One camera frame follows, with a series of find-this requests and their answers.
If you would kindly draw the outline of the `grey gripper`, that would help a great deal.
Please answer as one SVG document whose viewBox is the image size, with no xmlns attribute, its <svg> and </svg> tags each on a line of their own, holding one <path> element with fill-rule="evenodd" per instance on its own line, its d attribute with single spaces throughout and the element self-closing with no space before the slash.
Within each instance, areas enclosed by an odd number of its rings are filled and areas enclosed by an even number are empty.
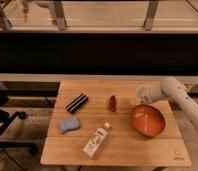
<svg viewBox="0 0 198 171">
<path fill-rule="evenodd" d="M 134 96 L 130 99 L 130 105 L 131 106 L 137 106 L 139 105 L 141 102 L 144 104 L 149 104 L 149 103 L 153 103 L 154 99 L 153 99 L 153 88 L 146 88 L 146 87 L 141 87 L 138 91 L 138 96 Z"/>
</svg>

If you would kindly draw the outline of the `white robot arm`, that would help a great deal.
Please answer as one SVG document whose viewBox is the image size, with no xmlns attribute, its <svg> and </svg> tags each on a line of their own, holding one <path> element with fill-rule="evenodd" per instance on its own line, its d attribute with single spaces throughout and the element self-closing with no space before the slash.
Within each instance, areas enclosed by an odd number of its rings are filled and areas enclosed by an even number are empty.
<svg viewBox="0 0 198 171">
<path fill-rule="evenodd" d="M 165 77 L 151 87 L 139 86 L 136 98 L 140 104 L 152 104 L 164 99 L 176 102 L 198 131 L 198 103 L 187 93 L 186 86 L 175 77 Z"/>
</svg>

